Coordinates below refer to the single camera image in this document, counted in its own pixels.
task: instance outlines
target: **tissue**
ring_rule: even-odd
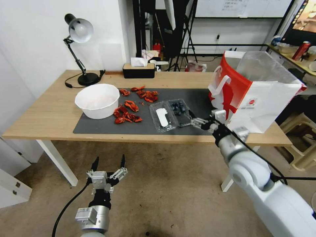
[[[143,58],[131,58],[131,65],[132,66],[147,66],[147,59]]]

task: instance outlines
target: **monitor screen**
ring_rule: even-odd
[[[304,41],[316,44],[316,0],[303,2],[281,41],[297,46]]]
[[[305,7],[303,5],[296,14],[293,23],[293,30],[316,33],[316,0],[309,0]]]

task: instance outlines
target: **soda can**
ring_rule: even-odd
[[[303,44],[301,44],[301,46],[295,52],[292,59],[295,61],[299,60],[301,58],[301,56],[308,50],[309,47],[310,47],[310,42],[304,41]]]

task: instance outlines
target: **whiteboard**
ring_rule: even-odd
[[[198,0],[195,17],[283,17],[291,0]]]

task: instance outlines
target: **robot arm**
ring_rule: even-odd
[[[109,212],[111,209],[111,197],[113,186],[118,184],[127,174],[125,156],[123,155],[121,167],[116,172],[87,171],[88,179],[93,185],[94,195],[88,207],[79,208],[75,220],[81,223],[81,229],[86,231],[82,237],[104,236],[109,229]]]
[[[196,118],[191,112],[191,124],[207,130],[229,167],[229,174],[253,202],[260,219],[273,236],[316,236],[316,213],[291,187],[273,174],[266,161],[245,147],[224,125],[225,110],[214,110],[208,119]],[[248,137],[245,127],[235,129],[242,141]]]

